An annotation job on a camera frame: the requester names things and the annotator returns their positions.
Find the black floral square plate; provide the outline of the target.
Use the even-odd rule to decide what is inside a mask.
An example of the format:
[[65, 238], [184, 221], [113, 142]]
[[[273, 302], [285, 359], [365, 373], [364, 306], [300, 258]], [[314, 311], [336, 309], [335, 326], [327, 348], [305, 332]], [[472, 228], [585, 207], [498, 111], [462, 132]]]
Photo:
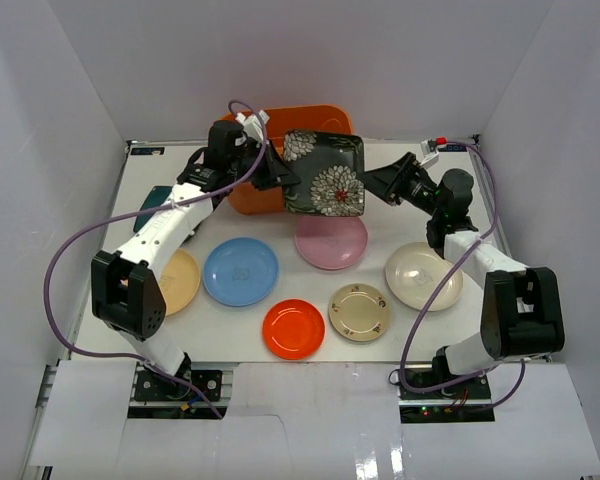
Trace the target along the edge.
[[365, 209], [364, 144], [356, 135], [290, 130], [282, 159], [300, 183], [283, 189], [287, 212], [359, 217]]

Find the teal square plate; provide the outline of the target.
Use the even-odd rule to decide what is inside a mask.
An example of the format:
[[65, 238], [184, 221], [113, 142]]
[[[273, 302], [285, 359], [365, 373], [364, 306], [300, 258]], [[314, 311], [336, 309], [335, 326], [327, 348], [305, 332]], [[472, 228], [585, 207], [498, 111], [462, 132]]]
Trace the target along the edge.
[[[171, 191], [171, 186], [154, 186], [145, 197], [140, 210], [144, 211], [161, 206], [167, 200]], [[152, 214], [139, 215], [134, 221], [133, 232], [138, 233], [152, 217]]]

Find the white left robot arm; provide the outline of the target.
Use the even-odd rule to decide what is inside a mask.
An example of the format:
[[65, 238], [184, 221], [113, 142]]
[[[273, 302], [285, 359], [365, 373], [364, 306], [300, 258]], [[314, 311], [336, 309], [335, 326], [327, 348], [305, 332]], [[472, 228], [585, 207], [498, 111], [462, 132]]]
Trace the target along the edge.
[[268, 120], [259, 111], [214, 122], [206, 146], [190, 157], [167, 199], [145, 211], [144, 226], [114, 252], [92, 259], [93, 315], [125, 338], [140, 362], [160, 370], [156, 384], [168, 398], [185, 396], [192, 378], [184, 369], [188, 356], [164, 325], [159, 279], [171, 257], [236, 186], [249, 182], [268, 190], [300, 182], [275, 152]]

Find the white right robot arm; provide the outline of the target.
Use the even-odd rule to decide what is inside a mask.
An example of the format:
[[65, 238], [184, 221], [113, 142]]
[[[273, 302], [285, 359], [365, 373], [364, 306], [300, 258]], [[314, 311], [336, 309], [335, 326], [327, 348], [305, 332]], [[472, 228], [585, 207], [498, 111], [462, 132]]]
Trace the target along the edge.
[[389, 205], [408, 202], [429, 215], [426, 238], [451, 271], [466, 273], [483, 292], [479, 329], [466, 339], [441, 347], [431, 362], [431, 384], [418, 386], [405, 363], [397, 380], [415, 394], [436, 392], [452, 399], [468, 380], [505, 360], [543, 356], [563, 349], [565, 332], [556, 274], [529, 267], [491, 245], [470, 216], [474, 179], [450, 169], [434, 182], [407, 153], [396, 162], [362, 174], [367, 191]]

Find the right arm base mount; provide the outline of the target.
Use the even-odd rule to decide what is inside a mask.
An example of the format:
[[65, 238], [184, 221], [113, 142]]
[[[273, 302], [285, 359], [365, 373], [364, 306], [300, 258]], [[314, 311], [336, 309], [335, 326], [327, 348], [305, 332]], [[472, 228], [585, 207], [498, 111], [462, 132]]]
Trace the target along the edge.
[[485, 376], [428, 393], [406, 390], [399, 382], [398, 369], [389, 373], [388, 381], [398, 389], [400, 421], [403, 425], [495, 421], [491, 389]]

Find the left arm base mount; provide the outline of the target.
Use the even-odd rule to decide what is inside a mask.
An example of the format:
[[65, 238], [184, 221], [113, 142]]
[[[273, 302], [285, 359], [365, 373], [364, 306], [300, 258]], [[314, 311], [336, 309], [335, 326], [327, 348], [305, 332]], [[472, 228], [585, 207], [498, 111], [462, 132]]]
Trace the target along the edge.
[[203, 368], [192, 370], [186, 381], [194, 385], [218, 410], [217, 416], [197, 391], [138, 367], [131, 391], [128, 417], [161, 420], [219, 420], [228, 404], [227, 373]]

